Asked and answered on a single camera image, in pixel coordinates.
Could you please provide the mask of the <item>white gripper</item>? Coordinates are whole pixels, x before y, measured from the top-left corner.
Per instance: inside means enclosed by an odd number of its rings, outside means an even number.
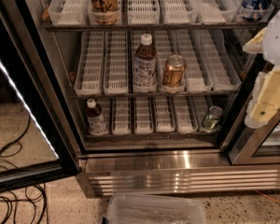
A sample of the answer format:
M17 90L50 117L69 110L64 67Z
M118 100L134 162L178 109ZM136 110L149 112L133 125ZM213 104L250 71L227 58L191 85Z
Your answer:
M250 54L263 52L264 59L276 65L272 71L258 74L246 110L245 125L258 129L267 125L280 109L280 9L267 28L244 44L243 51Z

